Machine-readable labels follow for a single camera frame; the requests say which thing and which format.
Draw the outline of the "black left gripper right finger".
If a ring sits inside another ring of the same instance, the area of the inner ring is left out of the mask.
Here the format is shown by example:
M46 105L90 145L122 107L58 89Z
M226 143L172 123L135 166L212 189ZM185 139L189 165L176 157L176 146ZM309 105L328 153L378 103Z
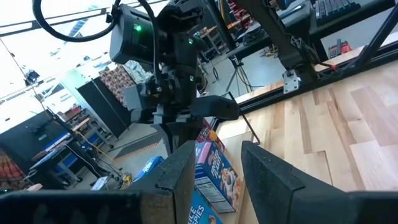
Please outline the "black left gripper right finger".
M397 223L397 192L342 191L251 141L241 162L259 223Z

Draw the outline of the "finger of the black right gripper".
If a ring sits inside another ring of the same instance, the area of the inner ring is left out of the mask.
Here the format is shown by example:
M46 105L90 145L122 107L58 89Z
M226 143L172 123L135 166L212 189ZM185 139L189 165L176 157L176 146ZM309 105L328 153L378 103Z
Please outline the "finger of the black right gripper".
M203 121L191 121L174 124L174 148L177 149L187 141L195 141L203 128Z
M169 127L166 124L152 124L151 125L160 135L164 141L167 155L171 155L174 152L174 136Z

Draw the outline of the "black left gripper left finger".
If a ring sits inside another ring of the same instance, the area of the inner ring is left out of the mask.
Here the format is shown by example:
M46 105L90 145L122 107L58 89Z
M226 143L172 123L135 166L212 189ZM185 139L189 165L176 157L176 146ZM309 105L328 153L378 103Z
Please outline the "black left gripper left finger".
M187 141L124 190L15 191L1 196L1 223L187 224L195 142Z

